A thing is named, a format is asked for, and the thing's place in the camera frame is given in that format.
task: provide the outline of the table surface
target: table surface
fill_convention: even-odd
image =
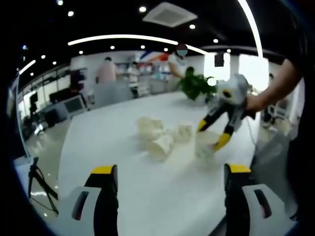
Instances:
[[[120,236],[207,236],[225,216],[223,167],[200,168],[193,144],[178,146],[168,159],[157,162],[148,156],[135,124],[142,116],[152,116],[166,127],[190,121],[196,129],[206,112],[176,92],[75,116],[61,154],[60,198],[83,186],[95,167],[117,164]],[[209,129],[220,134],[226,124],[223,114]],[[249,166],[254,153],[250,132],[256,142],[258,128],[259,119],[244,120],[216,158]]]

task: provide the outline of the curved light strip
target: curved light strip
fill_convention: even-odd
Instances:
[[[252,33],[254,35],[254,40],[256,43],[256,47],[257,47],[257,52],[258,52],[258,57],[262,58],[262,46],[261,46],[261,41],[260,41],[260,37],[259,37],[259,32],[258,32],[258,28],[254,19],[254,16],[252,15],[252,11],[250,9],[250,7],[248,6],[246,0],[237,0],[238,3],[241,5],[247,20],[251,26],[252,29]]]
[[[68,45],[74,45],[78,43],[84,43],[84,42],[89,42],[89,41],[94,41],[94,40],[100,40],[100,39],[113,39],[113,38],[133,38],[133,39],[144,39],[144,40],[150,40],[150,41],[156,41],[156,42],[162,42],[162,43],[168,43],[168,44],[173,44],[173,45],[178,45],[178,42],[165,39],[165,38],[159,38],[159,37],[152,37],[152,36],[145,36],[145,35],[136,35],[136,34],[109,34],[109,35],[100,35],[100,36],[94,36],[94,37],[88,37],[88,38],[81,38],[77,39],[71,42],[68,42]],[[203,55],[207,55],[208,52],[203,51],[201,49],[195,48],[193,46],[187,45],[187,48],[201,53]]]
[[[24,66],[20,71],[19,74],[22,75],[28,68],[30,68],[32,65],[34,65],[36,60],[32,60],[29,64]]]

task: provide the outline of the person's arm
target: person's arm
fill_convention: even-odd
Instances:
[[[284,60],[268,88],[258,96],[248,97],[247,109],[258,112],[277,103],[291,93],[300,80],[300,71],[289,60]]]
[[[169,62],[168,65],[169,65],[169,69],[170,69],[172,75],[176,76],[177,78],[183,78],[184,77],[184,75],[180,74],[177,71],[176,66],[173,63]]]

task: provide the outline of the potted plant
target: potted plant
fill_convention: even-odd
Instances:
[[[210,100],[212,94],[217,91],[216,86],[208,85],[207,81],[213,76],[204,77],[203,75],[194,75],[194,68],[188,67],[185,73],[185,77],[180,80],[178,86],[181,87],[182,91],[186,96],[195,101],[200,95],[204,95],[206,100]]]

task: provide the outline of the air conditioning vent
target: air conditioning vent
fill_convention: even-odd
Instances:
[[[162,2],[152,9],[143,21],[156,23],[168,27],[176,27],[198,18],[195,14],[168,2]]]

